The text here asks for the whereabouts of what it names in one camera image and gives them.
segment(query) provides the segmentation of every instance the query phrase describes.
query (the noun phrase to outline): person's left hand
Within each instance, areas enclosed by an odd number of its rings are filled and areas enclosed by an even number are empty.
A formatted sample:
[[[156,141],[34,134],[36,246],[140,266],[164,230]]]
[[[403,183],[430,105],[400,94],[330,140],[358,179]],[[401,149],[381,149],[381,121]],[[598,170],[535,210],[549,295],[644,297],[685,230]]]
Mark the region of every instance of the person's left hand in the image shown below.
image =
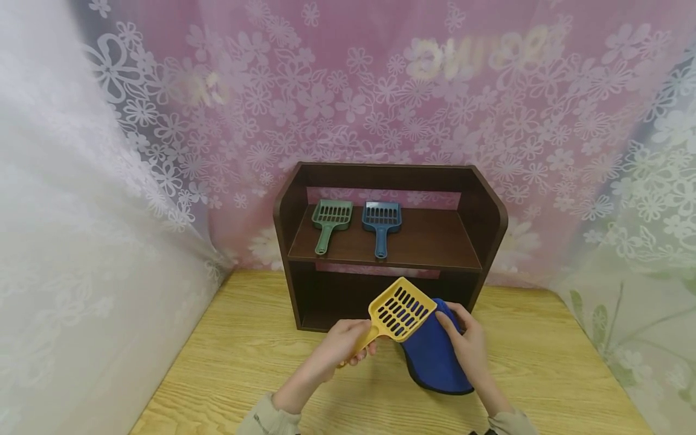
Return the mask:
[[[333,376],[336,366],[348,360],[348,364],[356,365],[367,354],[374,355],[377,352],[377,343],[371,342],[357,355],[353,355],[353,348],[370,330],[370,320],[344,319],[336,322],[326,334],[322,342],[307,358],[307,364],[316,370],[322,382],[326,382]]]

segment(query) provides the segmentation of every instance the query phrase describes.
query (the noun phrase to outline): blue cloth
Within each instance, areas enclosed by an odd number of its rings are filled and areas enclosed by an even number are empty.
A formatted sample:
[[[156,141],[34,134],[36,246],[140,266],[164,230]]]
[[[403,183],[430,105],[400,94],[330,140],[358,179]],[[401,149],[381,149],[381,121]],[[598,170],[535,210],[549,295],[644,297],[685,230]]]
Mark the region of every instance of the blue cloth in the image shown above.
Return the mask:
[[[445,313],[461,332],[454,313],[442,299],[437,302],[437,311]],[[451,395],[465,395],[474,388],[461,369],[450,337],[435,315],[430,315],[401,346],[406,354],[406,364],[411,378],[426,390]]]

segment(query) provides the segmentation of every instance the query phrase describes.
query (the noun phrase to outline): person's right hand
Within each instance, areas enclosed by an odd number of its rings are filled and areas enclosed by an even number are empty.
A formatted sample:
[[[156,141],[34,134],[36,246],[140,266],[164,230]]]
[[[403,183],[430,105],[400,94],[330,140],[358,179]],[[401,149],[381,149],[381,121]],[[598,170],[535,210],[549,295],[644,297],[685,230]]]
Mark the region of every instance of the person's right hand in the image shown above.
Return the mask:
[[[445,313],[437,311],[435,317],[447,331],[447,335],[450,336],[454,354],[457,355],[457,361],[459,361],[466,377],[471,383],[483,381],[489,376],[488,353],[486,352],[483,326],[460,304],[447,302],[447,306],[459,320],[464,334],[458,332],[457,327]]]

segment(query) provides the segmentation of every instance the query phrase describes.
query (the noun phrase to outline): wooden table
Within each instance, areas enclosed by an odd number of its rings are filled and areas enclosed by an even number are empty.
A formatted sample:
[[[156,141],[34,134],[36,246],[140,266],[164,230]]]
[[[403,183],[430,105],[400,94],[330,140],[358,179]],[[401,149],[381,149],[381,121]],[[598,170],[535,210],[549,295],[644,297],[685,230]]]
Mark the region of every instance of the wooden table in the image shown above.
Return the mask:
[[[650,435],[640,414],[561,300],[543,290],[484,288],[475,316],[491,369],[542,434]],[[295,329],[285,278],[237,271],[216,295],[133,435],[234,434],[324,334]],[[417,387],[394,343],[324,384],[303,412],[306,434],[468,434],[487,428],[472,394]]]

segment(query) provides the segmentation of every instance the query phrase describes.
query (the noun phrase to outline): litter scoop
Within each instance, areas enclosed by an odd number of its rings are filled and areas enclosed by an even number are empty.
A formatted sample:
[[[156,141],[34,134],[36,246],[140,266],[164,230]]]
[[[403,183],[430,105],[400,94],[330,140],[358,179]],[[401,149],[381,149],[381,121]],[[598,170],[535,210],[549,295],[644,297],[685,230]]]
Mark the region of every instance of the litter scoop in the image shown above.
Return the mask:
[[[350,201],[319,200],[312,215],[314,227],[322,230],[317,247],[314,250],[317,255],[326,253],[326,250],[329,248],[329,239],[332,231],[348,229],[352,214],[353,203]]]
[[[372,326],[365,337],[353,349],[357,355],[380,335],[395,342],[404,342],[422,325],[437,308],[437,303],[421,292],[403,276],[384,290],[370,303],[367,311]]]
[[[401,204],[367,201],[363,209],[363,229],[377,234],[374,256],[387,258],[387,233],[401,229]]]

